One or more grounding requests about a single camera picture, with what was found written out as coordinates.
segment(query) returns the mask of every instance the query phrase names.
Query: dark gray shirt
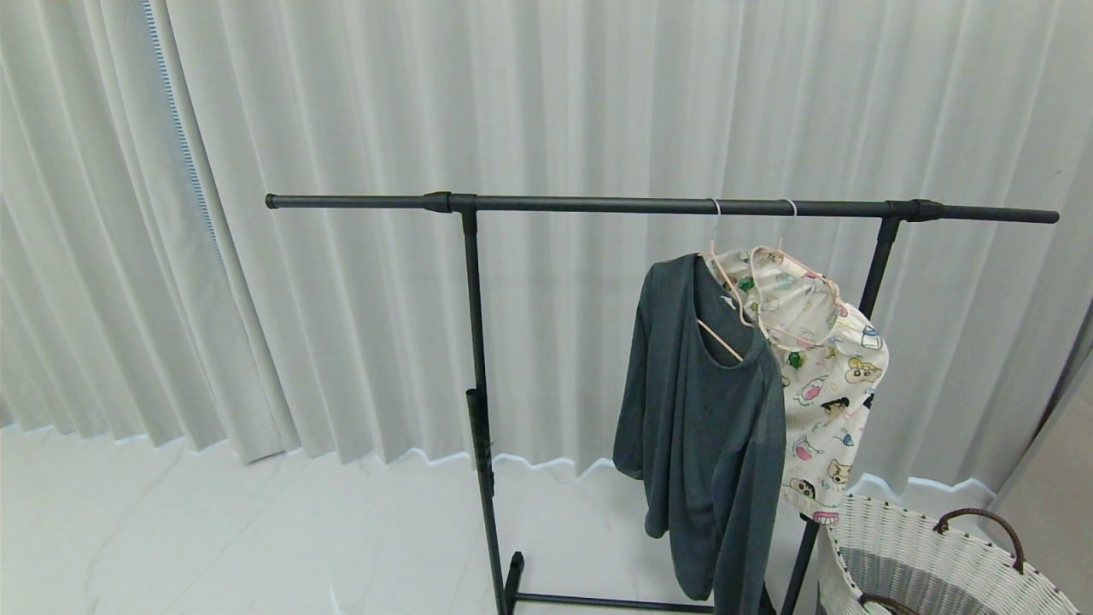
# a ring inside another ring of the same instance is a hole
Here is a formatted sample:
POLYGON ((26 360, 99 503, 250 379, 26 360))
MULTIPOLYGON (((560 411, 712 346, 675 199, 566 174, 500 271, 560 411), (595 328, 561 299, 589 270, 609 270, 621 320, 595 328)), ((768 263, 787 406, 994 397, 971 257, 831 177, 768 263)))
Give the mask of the dark gray shirt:
POLYGON ((657 262, 642 285, 614 463, 645 483, 645 531, 669 532, 680 587, 718 614, 759 610, 781 482, 781 372, 702 258, 657 262), (696 319, 743 357, 738 362, 696 319))

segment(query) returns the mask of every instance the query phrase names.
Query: brown handle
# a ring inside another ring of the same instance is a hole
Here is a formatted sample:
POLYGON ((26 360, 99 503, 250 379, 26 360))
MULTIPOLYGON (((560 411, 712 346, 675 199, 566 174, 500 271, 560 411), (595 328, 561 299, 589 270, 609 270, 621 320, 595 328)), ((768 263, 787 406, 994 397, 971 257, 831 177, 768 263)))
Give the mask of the brown handle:
POLYGON ((875 602, 884 608, 892 608, 895 613, 900 615, 918 615, 909 606, 904 606, 900 602, 892 600, 891 598, 885 598, 883 595, 877 595, 874 593, 863 593, 861 598, 858 599, 858 604, 865 606, 867 602, 875 602))
POLYGON ((998 522, 1006 533, 1010 535, 1010 541, 1013 542, 1013 569, 1018 572, 1024 575, 1024 547, 1021 546, 1021 539, 1018 539, 1018 533, 1012 525, 1001 517, 990 512, 989 510, 983 510, 982 508, 961 508, 947 513, 938 520, 938 524, 933 527, 933 531, 938 534, 943 534, 949 531, 949 522, 957 517, 965 515, 978 515, 979 517, 986 517, 991 521, 998 522))

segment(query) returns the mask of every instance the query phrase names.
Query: white curtain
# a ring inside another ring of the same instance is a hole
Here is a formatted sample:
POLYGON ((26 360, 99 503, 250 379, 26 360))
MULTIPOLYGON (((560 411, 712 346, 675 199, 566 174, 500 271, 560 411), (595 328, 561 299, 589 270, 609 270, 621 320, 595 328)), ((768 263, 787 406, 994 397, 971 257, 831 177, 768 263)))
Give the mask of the white curtain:
MULTIPOLYGON (((897 489, 909 474, 998 487, 1093 295, 1082 0, 150 7, 227 268, 201 270, 231 296, 196 305, 235 319, 262 395, 218 409, 273 417, 286 447, 294 427, 310 456, 466 448, 462 239, 453 215, 270 212, 268 191, 1059 210, 1056 226, 902 228, 874 316, 892 366, 858 457, 897 489)), ((713 220, 484 213, 480 226, 494 450, 608 457, 642 275, 703 248, 713 220)), ((781 238, 856 301, 875 232, 733 217, 718 245, 781 238)))
POLYGON ((247 461, 294 446, 140 4, 3 2, 0 62, 0 419, 197 449, 226 437, 247 461))

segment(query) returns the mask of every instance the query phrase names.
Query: clothes rack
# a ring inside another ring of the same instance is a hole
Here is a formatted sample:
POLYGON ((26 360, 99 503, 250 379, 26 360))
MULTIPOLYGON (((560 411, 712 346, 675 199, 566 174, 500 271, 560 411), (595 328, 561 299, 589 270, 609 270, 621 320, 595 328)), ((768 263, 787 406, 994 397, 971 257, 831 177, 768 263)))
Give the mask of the clothes rack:
MULTIPOLYGON (((524 573, 524 554, 516 552, 502 576, 501 552, 497 544, 497 522, 493 509, 494 478, 490 440, 490 412, 485 380, 485 345, 482 338, 482 288, 479 274, 478 212, 479 211, 566 211, 599 213, 689 213, 721 215, 796 215, 828 217, 879 217, 880 229, 873 248, 872 261, 866 276, 859 309, 866 318, 872 317, 873 305, 880 291, 892 245, 902 222, 930 220, 989 220, 997 222, 1030 222, 1054 224, 1059 220, 1056 211, 1032 209, 1003 209, 990 206, 948 205, 931 200, 885 201, 831 201, 797 200, 742 200, 718 199, 715 206, 710 199, 667 198, 585 198, 532 196, 480 196, 473 193, 431 192, 423 196, 279 196, 266 194, 270 209, 337 208, 337 209, 427 209, 440 213, 458 213, 462 218, 463 247, 467 259, 467 289, 470 298, 471 346, 474 355, 474 388, 467 391, 471 439, 478 474, 479 496, 485 523, 486 546, 490 552, 490 572, 497 615, 512 615, 517 602, 541 602, 584 606, 607 606, 677 613, 713 613, 704 604, 674 604, 640 602, 573 595, 527 593, 519 591, 524 573)), ((789 579, 781 615, 790 615, 804 580, 804 572, 820 531, 814 521, 806 521, 797 560, 789 579)))

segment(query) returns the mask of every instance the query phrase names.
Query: basket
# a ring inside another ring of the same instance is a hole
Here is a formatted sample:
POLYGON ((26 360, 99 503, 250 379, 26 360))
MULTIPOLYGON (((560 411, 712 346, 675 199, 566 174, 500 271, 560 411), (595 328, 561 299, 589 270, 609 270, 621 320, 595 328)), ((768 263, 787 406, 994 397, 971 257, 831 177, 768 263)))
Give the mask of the basket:
POLYGON ((824 528, 818 566, 827 615, 1078 615, 1051 582, 1024 560, 1016 533, 980 509, 940 520, 873 498, 847 495, 839 522, 824 528), (950 531, 964 515, 1002 525, 1015 555, 950 531))

